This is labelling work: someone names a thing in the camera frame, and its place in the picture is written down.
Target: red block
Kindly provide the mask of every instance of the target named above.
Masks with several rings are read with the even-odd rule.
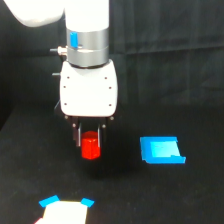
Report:
[[[98,133],[89,131],[82,134],[82,157],[93,160],[100,157],[101,149],[98,146]]]

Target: black table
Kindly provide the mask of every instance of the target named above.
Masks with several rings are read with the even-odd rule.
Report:
[[[80,157],[51,106],[16,107],[0,132],[0,223],[31,224],[38,202],[95,200],[87,224],[223,223],[223,108],[123,108],[103,161]],[[185,165],[141,160],[141,136],[177,136]]]

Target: black background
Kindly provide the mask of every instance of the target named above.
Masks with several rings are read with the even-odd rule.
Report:
[[[87,224],[223,223],[224,2],[110,6],[121,108],[103,162],[88,164],[53,116],[61,61],[49,49],[66,44],[64,19],[28,28],[0,0],[0,126],[12,113],[0,132],[0,223],[33,223],[55,194],[94,199]],[[177,136],[187,163],[142,162],[141,136]]]
[[[122,104],[223,105],[224,2],[111,0],[110,58]],[[51,48],[64,46],[65,21],[20,24],[0,1],[0,99],[57,102],[60,72]]]

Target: white plastic housing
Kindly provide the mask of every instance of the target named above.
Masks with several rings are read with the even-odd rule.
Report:
[[[63,0],[4,0],[23,25],[39,27],[58,21],[64,12]]]
[[[109,0],[66,0],[66,26],[76,32],[109,27]]]
[[[118,85],[114,63],[97,69],[73,68],[63,63],[61,109],[68,116],[110,117],[117,107]]]

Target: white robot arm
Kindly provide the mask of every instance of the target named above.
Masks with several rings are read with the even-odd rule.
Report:
[[[56,22],[65,12],[67,46],[58,47],[58,54],[67,56],[67,60],[60,73],[57,106],[71,122],[79,147],[83,142],[79,118],[99,118],[98,145],[95,147],[99,150],[107,120],[113,120],[118,97],[116,72],[109,59],[109,0],[4,1],[13,15],[29,27]],[[99,153],[91,152],[94,147],[89,148],[90,152],[84,153],[84,158],[99,157]]]
[[[39,27],[58,21],[64,12],[63,0],[4,0],[23,25]]]

